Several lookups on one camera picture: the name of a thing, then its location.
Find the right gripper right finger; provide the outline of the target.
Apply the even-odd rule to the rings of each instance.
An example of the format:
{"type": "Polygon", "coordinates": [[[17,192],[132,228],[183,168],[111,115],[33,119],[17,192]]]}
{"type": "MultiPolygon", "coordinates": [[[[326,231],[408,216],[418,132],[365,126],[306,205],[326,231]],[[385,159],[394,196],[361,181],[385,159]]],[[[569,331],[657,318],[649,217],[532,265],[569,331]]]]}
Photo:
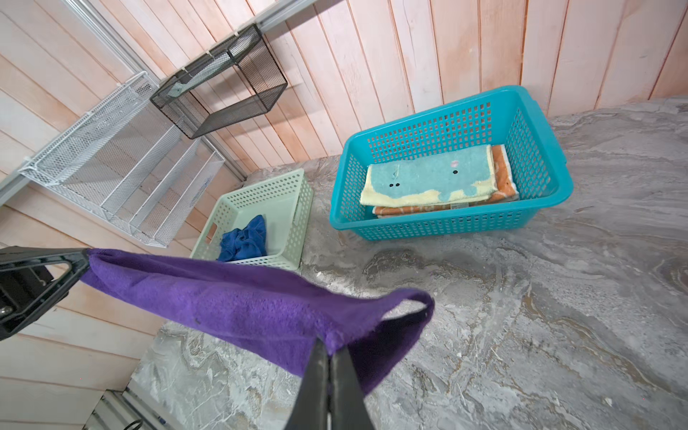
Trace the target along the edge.
{"type": "Polygon", "coordinates": [[[329,378],[331,429],[374,430],[347,348],[340,349],[331,357],[329,378]]]}

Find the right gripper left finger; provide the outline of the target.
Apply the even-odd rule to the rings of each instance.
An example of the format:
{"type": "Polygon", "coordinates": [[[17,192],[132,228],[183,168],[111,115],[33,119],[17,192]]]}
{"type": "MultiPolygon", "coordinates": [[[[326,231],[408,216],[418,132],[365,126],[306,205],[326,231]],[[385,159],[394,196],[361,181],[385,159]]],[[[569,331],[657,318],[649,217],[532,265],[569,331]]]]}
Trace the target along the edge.
{"type": "Polygon", "coordinates": [[[285,430],[326,430],[329,415],[330,359],[317,340],[306,366],[297,399],[285,430]]]}

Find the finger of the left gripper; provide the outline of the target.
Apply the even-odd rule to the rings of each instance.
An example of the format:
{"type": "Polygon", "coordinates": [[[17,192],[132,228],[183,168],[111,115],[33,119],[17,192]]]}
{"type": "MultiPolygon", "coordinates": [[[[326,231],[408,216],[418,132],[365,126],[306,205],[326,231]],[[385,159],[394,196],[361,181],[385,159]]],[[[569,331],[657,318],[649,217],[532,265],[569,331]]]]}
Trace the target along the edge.
{"type": "Polygon", "coordinates": [[[89,270],[84,248],[1,250],[1,339],[35,323],[68,296],[89,270]]]}

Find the purple towel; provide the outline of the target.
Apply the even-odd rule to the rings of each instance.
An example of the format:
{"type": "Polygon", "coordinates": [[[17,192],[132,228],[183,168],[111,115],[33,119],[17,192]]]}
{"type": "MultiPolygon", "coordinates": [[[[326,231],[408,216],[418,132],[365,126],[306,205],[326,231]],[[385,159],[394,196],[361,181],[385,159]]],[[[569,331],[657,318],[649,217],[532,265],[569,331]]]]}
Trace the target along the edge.
{"type": "Polygon", "coordinates": [[[431,321],[427,292],[358,298],[265,266],[91,249],[82,282],[303,376],[313,345],[346,348],[364,394],[410,352],[431,321]]]}

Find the light green plastic basket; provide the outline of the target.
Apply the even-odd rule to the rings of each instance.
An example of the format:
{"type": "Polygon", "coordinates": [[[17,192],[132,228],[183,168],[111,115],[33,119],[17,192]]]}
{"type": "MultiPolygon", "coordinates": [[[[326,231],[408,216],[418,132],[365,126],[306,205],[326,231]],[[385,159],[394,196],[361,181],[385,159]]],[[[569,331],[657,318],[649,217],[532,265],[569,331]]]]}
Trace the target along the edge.
{"type": "Polygon", "coordinates": [[[266,224],[267,255],[240,264],[270,266],[297,272],[301,264],[314,191],[302,168],[222,195],[216,202],[191,253],[193,259],[215,261],[220,240],[244,228],[256,216],[266,224]]]}

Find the yellow teal hippo towel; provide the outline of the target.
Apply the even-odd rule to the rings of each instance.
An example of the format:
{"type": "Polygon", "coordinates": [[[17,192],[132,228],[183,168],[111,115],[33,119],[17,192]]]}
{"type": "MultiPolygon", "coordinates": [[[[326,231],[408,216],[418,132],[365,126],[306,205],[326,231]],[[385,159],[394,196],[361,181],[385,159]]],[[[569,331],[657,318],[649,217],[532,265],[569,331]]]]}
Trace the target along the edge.
{"type": "Polygon", "coordinates": [[[363,206],[400,208],[483,202],[497,191],[492,147],[478,145],[368,167],[363,206]]]}

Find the orange bunny print towel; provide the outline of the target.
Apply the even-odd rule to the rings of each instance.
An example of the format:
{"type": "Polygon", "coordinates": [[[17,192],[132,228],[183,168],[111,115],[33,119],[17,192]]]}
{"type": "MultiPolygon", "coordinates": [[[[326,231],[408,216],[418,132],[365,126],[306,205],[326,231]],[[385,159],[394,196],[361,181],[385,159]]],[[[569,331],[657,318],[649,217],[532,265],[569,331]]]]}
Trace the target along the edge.
{"type": "Polygon", "coordinates": [[[390,218],[401,215],[463,209],[467,207],[480,206],[486,204],[496,204],[497,202],[510,202],[517,200],[519,198],[519,191],[513,180],[511,164],[507,157],[505,147],[503,147],[503,145],[495,145],[491,147],[494,157],[494,169],[496,170],[497,191],[494,192],[489,199],[483,202],[471,202],[470,204],[447,204],[422,207],[407,206],[400,208],[388,208],[370,206],[373,209],[374,216],[378,218],[390,218]]]}

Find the teal plastic basket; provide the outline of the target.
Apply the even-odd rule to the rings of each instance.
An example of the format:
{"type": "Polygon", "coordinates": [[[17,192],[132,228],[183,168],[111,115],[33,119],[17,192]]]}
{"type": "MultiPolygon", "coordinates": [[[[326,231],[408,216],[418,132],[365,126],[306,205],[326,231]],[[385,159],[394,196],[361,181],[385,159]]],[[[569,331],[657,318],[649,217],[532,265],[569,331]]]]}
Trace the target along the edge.
{"type": "Polygon", "coordinates": [[[542,109],[510,85],[351,136],[330,222],[372,241],[519,229],[572,192],[542,109]]]}

